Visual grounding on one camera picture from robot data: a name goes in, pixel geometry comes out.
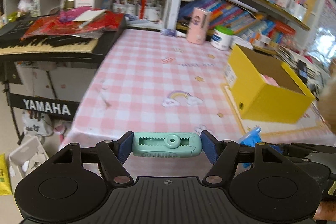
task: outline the beige floor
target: beige floor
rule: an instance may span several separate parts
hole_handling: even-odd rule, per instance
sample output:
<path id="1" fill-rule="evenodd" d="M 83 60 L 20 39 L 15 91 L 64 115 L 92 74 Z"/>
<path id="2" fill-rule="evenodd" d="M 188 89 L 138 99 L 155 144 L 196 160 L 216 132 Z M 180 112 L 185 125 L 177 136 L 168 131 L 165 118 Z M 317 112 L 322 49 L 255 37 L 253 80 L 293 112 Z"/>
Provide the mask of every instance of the beige floor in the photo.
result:
<path id="1" fill-rule="evenodd" d="M 11 85 L 11 92 L 25 94 L 23 85 Z M 0 93 L 0 154 L 5 153 L 8 160 L 8 154 L 13 151 L 18 145 L 14 124 L 11 118 L 10 108 L 7 106 L 6 96 Z M 15 114 L 18 121 L 19 129 L 22 129 L 21 111 L 15 109 Z M 59 137 L 53 135 L 47 137 L 44 143 L 44 149 L 49 157 L 53 155 L 58 148 Z M 14 201 L 14 196 L 0 196 L 0 224 L 19 224 L 22 221 L 22 216 Z"/>

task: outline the hand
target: hand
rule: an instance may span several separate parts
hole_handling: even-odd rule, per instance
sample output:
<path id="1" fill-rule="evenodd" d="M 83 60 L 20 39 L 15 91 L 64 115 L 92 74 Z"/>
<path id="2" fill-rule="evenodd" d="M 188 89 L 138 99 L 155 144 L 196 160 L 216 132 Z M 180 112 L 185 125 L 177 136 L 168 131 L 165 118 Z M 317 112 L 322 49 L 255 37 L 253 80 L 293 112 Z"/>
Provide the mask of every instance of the hand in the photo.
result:
<path id="1" fill-rule="evenodd" d="M 314 219 L 336 221 L 336 201 L 322 201 L 316 210 Z"/>

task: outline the yellow cardboard box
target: yellow cardboard box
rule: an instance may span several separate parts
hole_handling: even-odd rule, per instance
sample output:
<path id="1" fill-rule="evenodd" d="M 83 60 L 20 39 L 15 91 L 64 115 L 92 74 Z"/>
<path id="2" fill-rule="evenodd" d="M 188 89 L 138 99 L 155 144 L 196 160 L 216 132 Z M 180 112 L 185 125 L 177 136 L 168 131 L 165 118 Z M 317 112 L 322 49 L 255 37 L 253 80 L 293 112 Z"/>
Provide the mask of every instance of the yellow cardboard box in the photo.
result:
<path id="1" fill-rule="evenodd" d="M 265 82 L 261 75 L 279 85 Z M 235 45 L 225 76 L 243 119 L 296 123 L 315 99 L 307 86 L 283 61 Z"/>

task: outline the table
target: table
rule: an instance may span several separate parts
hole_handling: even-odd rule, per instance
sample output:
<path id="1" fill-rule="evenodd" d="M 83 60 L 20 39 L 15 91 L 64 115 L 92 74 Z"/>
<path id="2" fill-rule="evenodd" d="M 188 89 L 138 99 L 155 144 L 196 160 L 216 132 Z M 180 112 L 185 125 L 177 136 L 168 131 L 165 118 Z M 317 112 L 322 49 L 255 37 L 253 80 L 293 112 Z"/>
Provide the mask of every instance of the table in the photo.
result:
<path id="1" fill-rule="evenodd" d="M 126 30 L 97 71 L 61 144 L 81 147 L 117 140 L 125 132 L 197 132 L 238 140 L 241 129 L 221 90 L 229 53 L 159 32 Z M 264 141 L 335 142 L 328 130 L 263 136 Z M 137 176 L 199 176 L 211 168 L 202 152 L 187 159 L 141 158 L 124 167 Z"/>

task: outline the white bag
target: white bag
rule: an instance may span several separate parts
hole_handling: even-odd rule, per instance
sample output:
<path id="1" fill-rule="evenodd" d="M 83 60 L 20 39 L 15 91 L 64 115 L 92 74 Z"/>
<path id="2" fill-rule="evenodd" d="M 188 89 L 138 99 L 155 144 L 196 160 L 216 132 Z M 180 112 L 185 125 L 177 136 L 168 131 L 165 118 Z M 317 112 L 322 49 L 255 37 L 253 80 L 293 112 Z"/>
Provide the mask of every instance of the white bag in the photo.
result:
<path id="1" fill-rule="evenodd" d="M 25 135 L 48 137 L 53 134 L 51 120 L 45 113 L 24 110 L 22 120 Z"/>

